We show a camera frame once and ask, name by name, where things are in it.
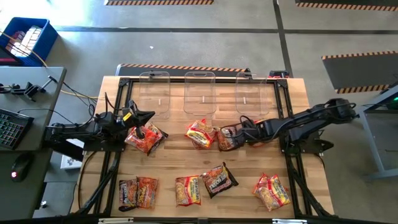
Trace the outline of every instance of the yellow cable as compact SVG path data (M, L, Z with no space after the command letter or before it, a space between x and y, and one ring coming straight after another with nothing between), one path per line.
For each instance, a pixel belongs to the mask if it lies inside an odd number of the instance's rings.
M28 47L26 47L25 45L21 44L18 40L16 40L16 39L10 37L9 35L5 34L4 32L0 31L0 34L5 35L6 37L10 38L11 40L13 40L13 41L19 43L21 46L23 46L23 47L25 47L26 49L28 49ZM15 46L15 48L17 48L18 50L20 50L20 51L22 51L22 52L25 52L25 51L21 50L20 48L18 48L17 46ZM44 60L43 60L40 56L38 56L38 55L36 54L36 52L34 52L33 50L31 50L31 52L43 63L44 67L46 67L46 68L49 67L49 66L47 66L47 64L44 62ZM61 92L62 92L62 93L65 93L65 94L73 95L73 96L76 96L76 97L79 96L79 97L83 97L83 98L98 99L97 96L83 96L83 95L80 95L80 94L70 93L70 92L64 91L64 90L61 90Z

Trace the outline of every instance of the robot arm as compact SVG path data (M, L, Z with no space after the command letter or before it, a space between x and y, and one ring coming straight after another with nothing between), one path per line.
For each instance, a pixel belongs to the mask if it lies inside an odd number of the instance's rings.
M285 119L268 119L254 122L243 116L241 123L221 128L221 132L232 138L239 147L245 142L269 142L277 138L279 133L288 131L290 142L307 138L329 124L350 123L356 117L354 103L341 98L332 99L325 104L315 105L313 108Z
M85 143L85 151L122 151L127 131L137 128L137 136L144 138L140 127L155 115L154 111L140 111L132 100L122 109L123 115L112 112L96 114L83 124L60 124L46 127L45 145L63 147L69 145L67 139L79 139Z

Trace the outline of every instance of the computer mouse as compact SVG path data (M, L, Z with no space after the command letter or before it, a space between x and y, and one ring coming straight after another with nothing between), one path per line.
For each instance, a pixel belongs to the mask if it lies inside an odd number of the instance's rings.
M32 165L34 155L31 152L25 152L17 157L11 167L11 179L14 182L21 182L27 176L30 165Z

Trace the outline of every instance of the gray desk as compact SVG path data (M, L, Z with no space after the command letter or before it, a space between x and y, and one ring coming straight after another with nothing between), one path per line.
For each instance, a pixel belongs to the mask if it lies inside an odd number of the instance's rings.
M46 87L46 93L35 96L36 103L23 96L0 95L0 108L18 111L23 108L54 109L57 102L66 70L62 67L0 67L0 83L19 84L25 88L27 82L33 85L43 85L47 76L51 75L58 84L51 83ZM32 218L35 206L41 199L44 177L51 159L51 149L41 149L41 139L44 128L49 125L52 112L23 111L22 114L34 119L29 132L15 151L3 149L0 151L0 220ZM21 151L34 151L35 159L28 176L22 182L13 182L10 178L11 166Z
M60 93L62 82L65 78L66 70L62 67L41 68L41 67L0 67L0 83L3 85L11 85L16 83L25 88L27 82L33 85L42 86L51 75L54 79L59 80L58 84L52 82L45 90L46 93L37 93L34 96L36 102L29 100L24 96L14 96L12 94L0 95L0 108L17 112L25 108L48 108L53 110ZM33 117L33 124L28 133L17 147L17 151L34 151L40 149L44 134L44 129L49 125L52 112L47 110L29 110L22 111L21 114Z

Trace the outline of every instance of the ramen noodle package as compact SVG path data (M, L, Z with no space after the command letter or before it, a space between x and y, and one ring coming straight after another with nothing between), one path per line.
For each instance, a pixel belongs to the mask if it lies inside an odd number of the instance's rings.
M260 198L259 187L258 187L258 185L259 185L259 184L262 184L262 183L264 183L264 182L266 182L267 179L268 179L268 176L266 176L265 174L262 174L262 176L261 176L260 179L259 179L259 182L254 186L254 190L253 190L252 193L253 193L257 198Z
M175 198L177 199L177 205L200 205L198 176L175 179Z
M119 211L137 208L137 179L119 181Z
M137 206L139 208L154 208L158 180L148 177L137 177L137 182Z
M216 137L216 130L206 124L206 120L195 121L189 128L186 137L190 138L194 144L195 149L200 147L209 149Z
M225 166L225 162L223 162L223 165L202 174L201 177L209 192L210 198L213 198L224 190L230 189L232 186L238 186L238 182Z
M161 141L168 137L168 134L156 128L153 124L149 125L148 128L144 126L140 128L144 135L143 139L137 136L136 130L137 127L132 128L124 142L144 152L147 156L159 146Z
M237 149L238 143L232 138L236 134L236 131L232 127L226 127L223 129L217 129L218 138L218 149L220 151L230 151Z
M278 176L274 175L270 178L263 175L263 177L260 179L261 182L257 184L257 194L268 208L268 211L289 204L290 200L284 187L280 184Z

